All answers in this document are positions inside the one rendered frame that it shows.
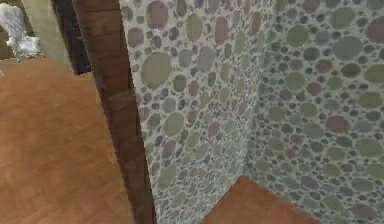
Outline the brown wooden door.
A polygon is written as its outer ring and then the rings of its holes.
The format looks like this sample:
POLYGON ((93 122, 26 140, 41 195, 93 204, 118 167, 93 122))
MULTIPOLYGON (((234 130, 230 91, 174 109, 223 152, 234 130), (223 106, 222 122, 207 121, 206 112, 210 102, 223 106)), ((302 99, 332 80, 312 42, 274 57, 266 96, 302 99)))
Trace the brown wooden door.
POLYGON ((157 224, 119 0, 72 0, 135 224, 157 224))

